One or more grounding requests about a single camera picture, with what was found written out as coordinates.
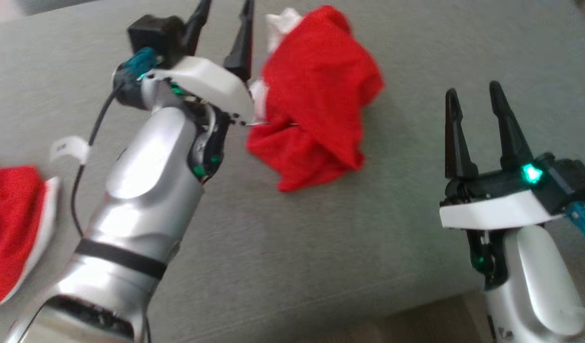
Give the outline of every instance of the green led light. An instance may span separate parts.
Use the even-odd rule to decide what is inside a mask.
[[[193,167],[193,173],[198,178],[203,178],[204,176],[206,176],[206,171],[200,165],[196,165],[195,167]]]
[[[170,87],[172,88],[172,91],[174,92],[175,95],[178,96],[186,95],[186,92],[182,88],[180,88],[180,86],[176,82],[170,82]]]
[[[473,263],[471,263],[471,265],[473,265],[474,269],[476,271],[478,271],[479,273],[484,273],[485,272],[485,259],[483,256],[472,256],[473,259]]]
[[[540,181],[541,176],[543,176],[543,171],[533,165],[526,164],[523,166],[523,174],[527,182],[535,184]]]

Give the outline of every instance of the red cloth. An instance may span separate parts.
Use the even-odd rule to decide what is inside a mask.
[[[33,167],[0,169],[0,302],[32,251],[46,187]]]
[[[281,174],[280,191],[331,182],[362,167],[360,110],[384,83],[342,13],[332,6],[309,13],[284,37],[262,76],[269,124],[251,130],[247,148]]]

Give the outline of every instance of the white label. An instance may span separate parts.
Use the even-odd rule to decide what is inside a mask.
[[[85,165],[90,155],[90,146],[79,136],[70,136],[59,139],[51,144],[49,159],[51,162],[60,156],[72,156]]]
[[[263,80],[257,80],[250,86],[252,99],[255,103],[255,116],[252,119],[253,124],[265,122],[265,101],[267,100],[267,92],[269,87]]]

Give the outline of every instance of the gray fabric surface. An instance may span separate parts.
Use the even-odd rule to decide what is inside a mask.
[[[125,28],[145,13],[186,17],[190,2],[103,0],[0,24],[0,164],[36,163],[64,184],[49,251],[0,307],[0,341],[78,240],[68,208],[77,163],[48,163],[50,144],[89,134],[112,70],[130,56]],[[257,1],[255,75],[266,56],[263,16],[320,3]],[[458,89],[480,170],[498,167],[500,156],[488,95],[494,79],[536,154],[585,161],[585,24],[571,1],[332,4],[349,16],[386,79],[364,111],[366,167],[329,185],[278,193],[278,175],[245,151],[246,130],[230,130],[227,158],[149,308],[154,342],[291,342],[478,287],[465,235],[443,230],[438,218],[449,87]],[[198,55],[223,60],[240,7],[214,1]],[[81,182],[82,223],[145,119],[112,107]],[[567,256],[585,252],[571,226],[550,229]]]

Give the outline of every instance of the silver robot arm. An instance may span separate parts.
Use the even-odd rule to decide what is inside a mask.
[[[147,307],[179,251],[203,183],[221,164],[227,130],[253,116],[245,84],[253,1],[242,10],[224,67],[188,56],[209,8],[209,0],[201,2],[178,31],[176,17],[146,16],[129,28],[136,54],[113,83],[120,103],[150,110],[151,117],[115,163],[70,262],[13,324],[6,343],[146,341]],[[160,50],[171,37],[184,42]]]
[[[585,202],[585,166],[534,158],[497,82],[489,85],[500,126],[501,170],[479,174],[462,132],[462,110],[446,96],[445,228],[465,230],[471,264],[485,276],[484,296],[497,343],[585,343],[585,307],[543,224]]]

